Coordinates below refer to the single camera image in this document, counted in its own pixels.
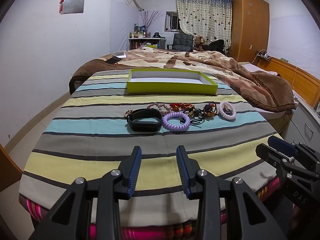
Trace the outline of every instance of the gray chair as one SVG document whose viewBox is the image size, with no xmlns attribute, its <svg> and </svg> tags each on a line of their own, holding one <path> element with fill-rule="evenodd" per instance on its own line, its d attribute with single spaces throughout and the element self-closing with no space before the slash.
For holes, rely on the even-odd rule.
<svg viewBox="0 0 320 240">
<path fill-rule="evenodd" d="M 169 46 L 172 46 L 171 50 L 178 51 L 193 51 L 193 35 L 184 34 L 184 33 L 175 33 L 173 37 L 173 44 L 167 44 L 167 49 Z"/>
</svg>

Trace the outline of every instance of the black phone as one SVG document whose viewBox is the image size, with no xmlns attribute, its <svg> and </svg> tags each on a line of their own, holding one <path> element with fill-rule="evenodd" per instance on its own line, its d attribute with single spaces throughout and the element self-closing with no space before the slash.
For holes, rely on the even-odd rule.
<svg viewBox="0 0 320 240">
<path fill-rule="evenodd" d="M 120 60 L 121 60 L 121 59 L 118 58 L 118 57 L 112 57 L 112 58 L 106 60 L 106 62 L 107 62 L 108 64 L 114 65 L 115 63 L 117 63 L 117 62 L 120 61 Z"/>
</svg>

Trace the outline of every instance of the green box on shelf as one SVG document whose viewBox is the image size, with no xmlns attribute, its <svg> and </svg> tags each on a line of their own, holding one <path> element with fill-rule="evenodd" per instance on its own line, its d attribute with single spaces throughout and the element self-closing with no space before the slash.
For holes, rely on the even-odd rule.
<svg viewBox="0 0 320 240">
<path fill-rule="evenodd" d="M 218 85 L 199 71 L 132 69 L 127 82 L 130 94 L 215 95 Z"/>
</svg>

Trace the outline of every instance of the silver screw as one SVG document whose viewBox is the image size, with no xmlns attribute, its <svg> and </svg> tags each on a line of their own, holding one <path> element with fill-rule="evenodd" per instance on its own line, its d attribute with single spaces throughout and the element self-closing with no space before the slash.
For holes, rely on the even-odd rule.
<svg viewBox="0 0 320 240">
<path fill-rule="evenodd" d="M 235 177 L 233 179 L 233 181 L 236 183 L 236 184 L 242 184 L 243 183 L 243 179 L 239 178 L 239 177 Z"/>
<path fill-rule="evenodd" d="M 76 184 L 82 184 L 84 183 L 84 178 L 76 178 Z"/>
<path fill-rule="evenodd" d="M 199 174 L 200 176 L 205 176 L 205 175 L 208 174 L 208 172 L 207 172 L 206 170 L 199 170 L 199 171 L 198 171 L 198 174 Z"/>
<path fill-rule="evenodd" d="M 111 171 L 111 175 L 112 175 L 112 176 L 119 176 L 120 173 L 121 173 L 121 171 L 119 171 L 119 170 L 112 170 L 112 171 Z"/>
</svg>

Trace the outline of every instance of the ridged blue pad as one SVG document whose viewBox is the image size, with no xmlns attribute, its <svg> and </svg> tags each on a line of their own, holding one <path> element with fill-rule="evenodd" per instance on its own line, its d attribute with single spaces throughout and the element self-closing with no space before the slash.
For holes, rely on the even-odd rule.
<svg viewBox="0 0 320 240">
<path fill-rule="evenodd" d="M 187 198 L 189 198 L 191 194 L 190 185 L 189 185 L 189 176 L 188 176 L 187 168 L 184 163 L 182 153 L 179 147 L 177 147 L 177 164 L 179 168 L 179 174 L 180 174 L 183 192 L 186 194 Z"/>
<path fill-rule="evenodd" d="M 296 149 L 292 144 L 285 142 L 278 137 L 270 136 L 268 139 L 268 145 L 288 157 L 295 157 L 297 155 Z"/>
<path fill-rule="evenodd" d="M 133 165 L 132 165 L 130 175 L 129 175 L 129 185 L 128 185 L 128 197 L 129 198 L 131 198 L 135 192 L 139 169 L 140 169 L 140 165 L 141 165 L 141 159 L 142 159 L 142 152 L 141 152 L 141 148 L 139 147 L 137 154 L 136 154 L 136 157 L 134 159 Z"/>
</svg>

